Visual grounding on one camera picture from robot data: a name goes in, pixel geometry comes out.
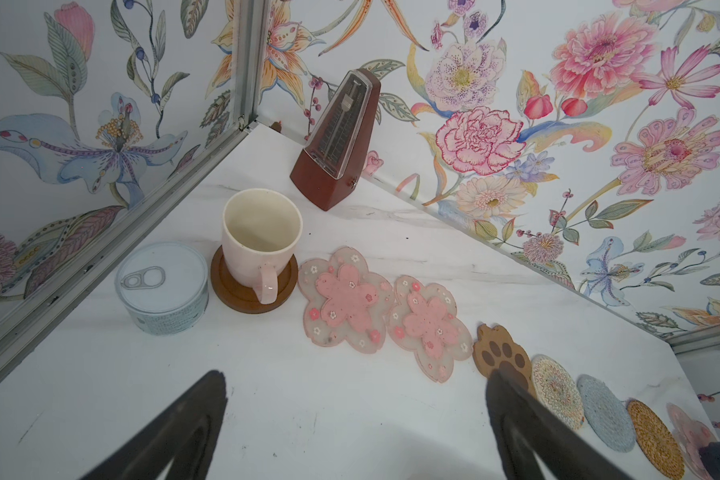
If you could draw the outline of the cream mug pink handle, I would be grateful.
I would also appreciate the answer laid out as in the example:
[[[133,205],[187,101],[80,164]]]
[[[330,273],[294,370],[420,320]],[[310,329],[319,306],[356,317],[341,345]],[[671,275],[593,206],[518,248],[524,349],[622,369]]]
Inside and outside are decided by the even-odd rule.
[[[303,218],[285,195],[269,189],[237,192],[222,213],[222,250],[231,276],[262,305],[278,295],[278,276],[294,255]]]

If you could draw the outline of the brown round cork coaster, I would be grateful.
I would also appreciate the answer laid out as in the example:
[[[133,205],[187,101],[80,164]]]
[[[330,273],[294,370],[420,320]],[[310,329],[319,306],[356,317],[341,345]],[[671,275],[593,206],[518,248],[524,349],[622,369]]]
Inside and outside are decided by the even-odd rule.
[[[291,296],[298,281],[298,263],[292,255],[286,268],[278,275],[278,292],[274,303],[261,304],[251,287],[235,280],[224,261],[221,246],[216,250],[210,264],[210,283],[220,301],[227,307],[244,314],[263,314],[283,305]]]

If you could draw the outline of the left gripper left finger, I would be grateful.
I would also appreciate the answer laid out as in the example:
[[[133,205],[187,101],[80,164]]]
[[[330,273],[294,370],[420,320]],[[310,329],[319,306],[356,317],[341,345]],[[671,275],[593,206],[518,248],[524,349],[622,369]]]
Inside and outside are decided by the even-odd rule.
[[[228,403],[225,376],[211,370],[86,479],[204,479]]]

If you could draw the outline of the white multicolour zigzag coaster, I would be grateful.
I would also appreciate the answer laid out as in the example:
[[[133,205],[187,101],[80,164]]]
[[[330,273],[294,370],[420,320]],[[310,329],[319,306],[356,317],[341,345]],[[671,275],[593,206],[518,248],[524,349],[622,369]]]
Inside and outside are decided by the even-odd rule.
[[[532,381],[537,400],[571,430],[585,423],[583,402],[571,375],[554,359],[537,355],[532,359]]]

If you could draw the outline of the woven rattan round coaster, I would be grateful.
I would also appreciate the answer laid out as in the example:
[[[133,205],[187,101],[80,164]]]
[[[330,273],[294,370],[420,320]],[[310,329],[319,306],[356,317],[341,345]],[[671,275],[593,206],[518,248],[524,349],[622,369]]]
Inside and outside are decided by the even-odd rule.
[[[627,403],[636,441],[648,461],[666,478],[680,480],[685,464],[678,442],[658,415],[639,400]]]

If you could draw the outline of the grey-blue woven round coaster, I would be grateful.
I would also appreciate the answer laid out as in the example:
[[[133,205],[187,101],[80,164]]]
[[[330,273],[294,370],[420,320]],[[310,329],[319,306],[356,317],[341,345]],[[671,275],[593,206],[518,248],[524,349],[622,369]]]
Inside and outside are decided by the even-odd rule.
[[[576,386],[586,421],[610,449],[628,453],[636,445],[636,431],[625,404],[601,380],[581,375]]]

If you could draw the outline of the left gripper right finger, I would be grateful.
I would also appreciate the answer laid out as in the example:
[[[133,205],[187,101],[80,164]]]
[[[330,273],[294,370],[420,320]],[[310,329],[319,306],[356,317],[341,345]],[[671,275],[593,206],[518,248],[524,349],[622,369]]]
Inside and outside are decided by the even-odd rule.
[[[540,463],[557,479],[628,477],[504,373],[488,378],[485,400],[508,479],[542,479]]]

